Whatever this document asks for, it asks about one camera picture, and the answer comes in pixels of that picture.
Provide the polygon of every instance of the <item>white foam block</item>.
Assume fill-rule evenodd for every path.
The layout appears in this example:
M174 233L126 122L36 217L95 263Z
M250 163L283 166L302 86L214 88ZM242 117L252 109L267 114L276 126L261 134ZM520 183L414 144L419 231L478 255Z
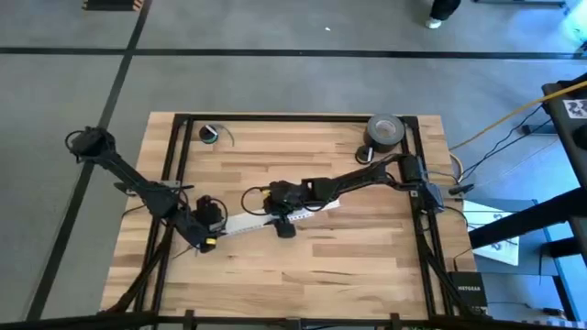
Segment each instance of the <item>white foam block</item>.
M340 201L336 200L332 203L326 205L321 211L330 210L333 208L337 208L340 206ZM263 210L255 210L255 213L263 213ZM314 216L314 212L310 212L307 210L298 210L293 212L292 214L287 215L290 222L295 222L297 220L306 219L308 217ZM264 216L256 216L248 213L244 214L237 214L230 216L228 218L227 226L226 226L226 233L228 235L235 235L240 233L246 233L251 230L261 229L265 227L269 221L271 221L274 216L271 215L264 215Z

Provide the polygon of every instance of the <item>black box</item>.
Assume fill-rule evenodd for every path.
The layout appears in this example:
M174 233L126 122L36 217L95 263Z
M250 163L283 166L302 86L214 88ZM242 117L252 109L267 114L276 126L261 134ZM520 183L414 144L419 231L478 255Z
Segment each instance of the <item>black box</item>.
M452 271L449 276L465 303L472 310L487 314L487 297L485 297L481 273Z

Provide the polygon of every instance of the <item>yellow cable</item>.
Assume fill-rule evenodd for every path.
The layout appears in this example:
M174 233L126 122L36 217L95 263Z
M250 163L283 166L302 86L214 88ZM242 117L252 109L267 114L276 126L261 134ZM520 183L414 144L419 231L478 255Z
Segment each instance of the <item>yellow cable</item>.
M587 81L586 81L586 82L579 82L579 83L577 83L577 84L574 84L574 85L572 85L571 87L567 87L567 88L565 88L565 89L561 89L561 90L560 90L560 91L558 91L558 92L555 92L555 93L548 94L548 95L546 95L546 96L540 97L539 99L537 99L537 100L534 100L534 101L530 102L529 104L522 105L522 106L520 106L519 108L517 108L516 110L512 111L512 112L511 112L509 115L507 115L507 116L503 117L502 119L500 119L500 120L496 121L495 123L493 123L493 124L491 124L491 125L487 126L487 127L486 127L486 128L484 128L484 129L483 129L481 132L479 132L479 133L475 134L473 137L471 137L471 138L469 138L469 139L467 139L467 140L465 140L465 141L463 141L463 142L460 142L458 145L456 145L456 146L454 146L454 147L452 147L452 148L449 148L449 150L450 150L450 151L452 151L452 150L454 150L454 149L456 149L456 148L460 148L460 147L462 147L462 146L466 145L467 143L469 143L469 142L473 141L475 138L478 138L478 137L480 137L481 135L483 135L483 134L487 133L487 132L488 132L490 129L492 129L492 128L494 128L494 127L496 127L496 126L498 126L498 125L502 124L502 123L503 123L504 121L506 121L507 119L509 119L509 118L511 118L511 117L513 117L513 116L515 116L515 115L517 115L517 114L519 114L519 113L521 113L522 111L526 110L527 108L529 108L529 107L530 107L530 106L532 106L532 105L536 105L536 104L539 104L539 103L543 103L543 102L545 102L545 101L547 101L547 100L550 100L550 99L552 99L552 98L555 98L555 97L557 97L557 96L561 96L561 95L563 95L563 94L566 94L566 93L568 93L568 92L572 92L572 91L574 91L574 90L578 90L578 89L580 89L580 88L582 88L582 87L585 87L585 86L587 86Z
M463 171L465 170L465 167L462 166L462 161L460 161L459 157L457 157L457 155L453 154L452 152L449 152L449 155L452 159L454 159L457 162L457 167L459 168L459 174L457 174L459 177L457 178L457 183L460 183L462 181L462 174Z

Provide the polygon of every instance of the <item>white sign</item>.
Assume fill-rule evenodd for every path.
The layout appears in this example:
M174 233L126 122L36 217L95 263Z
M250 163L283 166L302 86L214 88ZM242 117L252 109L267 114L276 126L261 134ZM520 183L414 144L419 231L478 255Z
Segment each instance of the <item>white sign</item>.
M587 119L587 100L563 100L570 119Z

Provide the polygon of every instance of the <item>black floor stripe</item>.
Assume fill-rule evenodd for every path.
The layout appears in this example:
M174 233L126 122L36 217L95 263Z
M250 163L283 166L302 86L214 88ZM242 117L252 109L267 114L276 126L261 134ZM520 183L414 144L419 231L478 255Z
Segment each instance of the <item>black floor stripe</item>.
M137 49L136 56L340 57L461 60L587 60L580 53L319 49Z
M110 124L110 119L112 119L112 114L114 113L114 109L116 107L116 102L118 102L118 96L120 95L120 91L122 90L122 85L127 78L128 68L130 67L130 62L132 61L132 57L134 54L134 50L137 48L138 40L140 39L140 34L145 27L145 22L147 22L147 15L150 11L150 5L152 0L145 0L143 7L138 14L137 24L135 25L135 29L132 31L132 35L130 36L130 41L128 42L127 46L127 54L122 59L120 66L118 67L118 73L116 74L116 78L112 85L112 89L110 90L110 95L108 95L108 100L106 101L106 105L104 106L104 111L100 116L100 121L98 122L98 126L100 127L108 127Z
M125 49L68 47L0 47L0 54L19 55L124 55Z
M112 119L112 114L114 113L116 102L118 101L118 96L120 95L120 90L122 89L124 80L128 73L128 67L132 61L131 50L134 50L137 47L138 39L140 38L140 34L145 26L145 21L150 10L151 2L152 0L146 0L138 15L137 24L135 25L135 28L130 37L130 41L127 45L128 51L125 51L125 56L122 59L120 66L118 67L118 72L116 73L116 78L112 84L110 95L108 95L104 110L100 116L100 121L98 123L98 126L100 127L107 128L108 124L110 124L110 119ZM49 260L47 261L47 265L43 270L43 275L28 309L26 317L27 321L37 321L42 316L45 304L47 303L50 295L51 287L55 281L61 260L69 243L69 238L72 234L73 226L75 225L75 219L77 218L80 207L82 206L83 197L87 191L93 169L93 164L85 163L83 165L80 177L75 183L73 194L69 201L65 216L63 217L63 221L61 222L61 227L55 240L55 244L53 245Z
M491 51L403 51L352 49L136 49L134 48L34 48L0 47L0 54L23 55L130 55L130 56L250 56L250 57L335 57L383 59L455 59L455 60L587 60L584 52L491 52Z

